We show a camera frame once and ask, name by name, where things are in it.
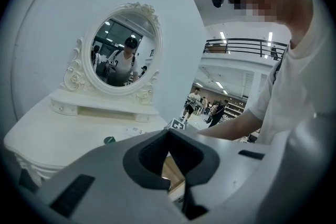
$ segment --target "person in white shirt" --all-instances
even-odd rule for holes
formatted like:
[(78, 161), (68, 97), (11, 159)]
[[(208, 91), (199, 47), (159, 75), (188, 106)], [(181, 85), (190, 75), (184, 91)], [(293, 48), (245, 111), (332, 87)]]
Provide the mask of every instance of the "person in white shirt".
[(139, 78), (138, 61), (133, 55), (138, 46), (138, 41), (129, 37), (125, 40), (124, 50), (116, 50), (108, 58), (106, 63), (107, 84), (115, 87), (125, 86), (129, 82), (131, 73), (133, 82)]
[(257, 101), (235, 119), (199, 133), (236, 140), (260, 129), (257, 143), (293, 129), (315, 113), (335, 111), (335, 27), (322, 0), (229, 0), (291, 32), (287, 53), (273, 67)]
[(91, 51), (91, 63), (92, 63), (92, 67), (93, 67), (93, 70), (94, 72), (97, 71), (97, 65), (100, 64), (101, 62), (101, 56), (99, 54), (99, 46), (98, 45), (95, 45), (95, 47), (93, 48), (93, 51)]
[(195, 107), (197, 105), (197, 101), (200, 102), (201, 96), (198, 94), (200, 91), (199, 88), (195, 88), (195, 92), (192, 92), (191, 94), (188, 95), (188, 103), (187, 106), (185, 107), (185, 110), (183, 111), (183, 116), (180, 118), (181, 121), (184, 120), (184, 116), (188, 112), (188, 116), (186, 118), (186, 122), (190, 118), (191, 114), (193, 114)]

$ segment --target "man's hand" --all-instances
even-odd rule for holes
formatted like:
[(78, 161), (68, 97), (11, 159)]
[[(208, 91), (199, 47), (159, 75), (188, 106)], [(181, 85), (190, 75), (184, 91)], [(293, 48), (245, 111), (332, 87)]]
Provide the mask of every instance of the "man's hand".
[(227, 140), (236, 140), (258, 130), (262, 124), (260, 119), (255, 117), (249, 110), (246, 110), (232, 120), (224, 121), (197, 133)]

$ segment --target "white vanity table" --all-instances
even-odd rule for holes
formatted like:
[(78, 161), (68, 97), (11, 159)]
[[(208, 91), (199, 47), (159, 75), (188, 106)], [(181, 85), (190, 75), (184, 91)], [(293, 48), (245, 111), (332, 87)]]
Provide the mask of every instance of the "white vanity table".
[[(148, 71), (124, 87), (103, 82), (96, 76), (90, 58), (98, 30), (117, 14), (124, 17), (136, 14), (146, 19), (153, 28), (156, 45)], [(167, 123), (152, 105), (161, 51), (160, 24), (152, 6), (124, 4), (100, 16), (84, 38), (77, 40), (76, 55), (60, 89), (37, 103), (16, 123), (4, 139), (6, 148), (15, 153), (21, 168), (27, 169), (33, 181), (41, 186), (43, 180), (50, 179), (83, 154), (104, 146), (108, 136), (117, 142), (132, 136), (126, 132), (129, 128), (137, 127), (144, 132), (163, 129)]]

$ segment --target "black railing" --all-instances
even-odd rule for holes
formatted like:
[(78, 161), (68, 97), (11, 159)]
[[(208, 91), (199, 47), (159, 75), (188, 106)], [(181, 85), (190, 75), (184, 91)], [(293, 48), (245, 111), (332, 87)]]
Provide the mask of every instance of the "black railing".
[(204, 53), (223, 53), (244, 52), (248, 54), (257, 54), (260, 57), (267, 55), (275, 60), (281, 59), (287, 44), (267, 41), (254, 38), (227, 38), (227, 39), (209, 39), (206, 41)]

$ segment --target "small green object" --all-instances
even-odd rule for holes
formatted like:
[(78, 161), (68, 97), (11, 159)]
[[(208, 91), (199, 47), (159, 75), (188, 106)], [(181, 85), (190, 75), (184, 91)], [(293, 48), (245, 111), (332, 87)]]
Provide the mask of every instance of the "small green object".
[(115, 142), (115, 139), (114, 139), (113, 136), (108, 136), (104, 139), (105, 144), (110, 144), (110, 143), (113, 143), (113, 142)]

